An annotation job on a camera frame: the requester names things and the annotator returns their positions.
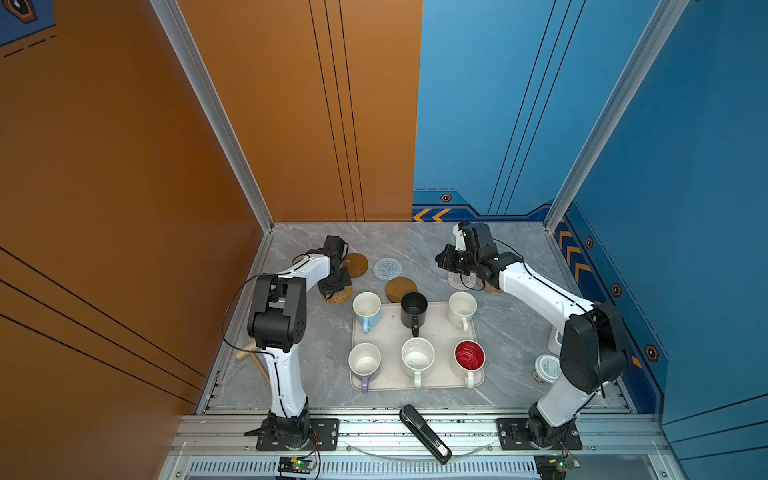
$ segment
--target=tray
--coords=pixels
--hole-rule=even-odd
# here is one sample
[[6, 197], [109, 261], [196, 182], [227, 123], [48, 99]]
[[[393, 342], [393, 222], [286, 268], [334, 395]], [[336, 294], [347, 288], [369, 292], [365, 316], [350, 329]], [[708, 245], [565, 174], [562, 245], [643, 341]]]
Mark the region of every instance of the tray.
[[[370, 332], [363, 333], [362, 326], [354, 316], [352, 318], [352, 348], [360, 343], [372, 343], [382, 353], [382, 364], [371, 380], [368, 390], [405, 390], [413, 389], [413, 378], [402, 371], [400, 351], [407, 339], [413, 338], [411, 329], [406, 329], [400, 322], [400, 304], [382, 303], [379, 323]], [[459, 342], [472, 340], [477, 342], [475, 321], [469, 322], [469, 329], [462, 332], [448, 321], [448, 302], [429, 302], [424, 326], [419, 327], [419, 336], [428, 340], [435, 347], [435, 366], [422, 379], [423, 389], [444, 389], [452, 387], [467, 388], [464, 379], [451, 370], [453, 349]], [[485, 372], [480, 369], [475, 373], [475, 386], [485, 380]], [[362, 389], [360, 379], [349, 373], [349, 382], [355, 390]]]

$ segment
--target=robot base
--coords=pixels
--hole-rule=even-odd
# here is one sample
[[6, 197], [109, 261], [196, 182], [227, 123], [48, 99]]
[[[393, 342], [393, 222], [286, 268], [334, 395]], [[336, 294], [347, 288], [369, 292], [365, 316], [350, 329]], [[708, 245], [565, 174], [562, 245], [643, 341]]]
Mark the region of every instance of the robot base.
[[[307, 433], [298, 429], [298, 425], [307, 425]], [[336, 450], [336, 440], [339, 438], [338, 419], [310, 418], [306, 410], [293, 419], [270, 413], [261, 423], [261, 428], [263, 430], [259, 431], [259, 441], [256, 443], [256, 450], [260, 452], [310, 451], [315, 446], [315, 434], [317, 449], [325, 452]]]
[[[533, 435], [528, 430], [528, 417], [518, 417], [513, 419], [496, 419], [496, 428], [498, 429], [498, 440], [502, 443], [502, 450], [543, 450], [547, 447], [537, 447], [533, 443]], [[568, 450], [581, 450], [584, 446], [581, 444], [576, 425], [567, 428], [563, 435], [565, 448]], [[558, 441], [557, 445], [552, 445], [551, 449], [558, 452], [562, 447]]]

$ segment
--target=black mug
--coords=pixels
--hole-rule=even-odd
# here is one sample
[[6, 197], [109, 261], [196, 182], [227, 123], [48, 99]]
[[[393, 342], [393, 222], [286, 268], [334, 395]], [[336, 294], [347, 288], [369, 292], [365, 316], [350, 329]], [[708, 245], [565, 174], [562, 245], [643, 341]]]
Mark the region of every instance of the black mug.
[[421, 293], [406, 293], [400, 301], [400, 321], [406, 328], [413, 331], [413, 336], [419, 336], [419, 327], [424, 325], [427, 318], [427, 299]]

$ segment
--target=mug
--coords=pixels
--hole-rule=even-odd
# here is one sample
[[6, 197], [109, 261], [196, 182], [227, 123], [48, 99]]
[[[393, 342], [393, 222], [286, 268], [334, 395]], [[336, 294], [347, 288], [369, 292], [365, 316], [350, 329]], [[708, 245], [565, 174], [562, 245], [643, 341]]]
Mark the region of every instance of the mug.
[[478, 309], [478, 302], [466, 292], [456, 292], [448, 300], [448, 321], [466, 332], [469, 330], [469, 320]]
[[362, 381], [362, 392], [368, 393], [368, 384], [382, 363], [382, 353], [372, 343], [360, 343], [349, 352], [349, 369]]
[[464, 379], [468, 389], [475, 386], [475, 374], [485, 365], [485, 351], [477, 342], [464, 340], [453, 349], [451, 370]]
[[420, 389], [435, 365], [435, 348], [425, 339], [412, 338], [402, 345], [400, 359], [402, 371], [413, 377], [413, 388]]
[[419, 327], [427, 319], [427, 298], [418, 292], [406, 293], [400, 300], [400, 322], [419, 336]]
[[382, 301], [374, 292], [363, 292], [352, 302], [355, 319], [362, 325], [362, 332], [368, 333], [381, 318]]

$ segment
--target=wooden hammer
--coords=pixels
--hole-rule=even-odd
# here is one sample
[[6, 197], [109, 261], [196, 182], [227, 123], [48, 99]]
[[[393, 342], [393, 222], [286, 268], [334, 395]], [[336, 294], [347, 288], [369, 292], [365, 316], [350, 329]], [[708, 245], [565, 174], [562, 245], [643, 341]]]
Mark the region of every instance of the wooden hammer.
[[[255, 350], [255, 349], [256, 349], [256, 340], [249, 343], [243, 350]], [[250, 358], [253, 359], [253, 363], [256, 363], [256, 366], [259, 367], [261, 376], [264, 377], [264, 379], [266, 380], [266, 384], [271, 386], [270, 375], [266, 372], [266, 370], [264, 369], [264, 366], [261, 364], [259, 359], [256, 358], [255, 353], [241, 352], [239, 350], [237, 351], [237, 353], [235, 353], [235, 358], [237, 358], [240, 361], [245, 360], [245, 357], [247, 356], [250, 356]]]

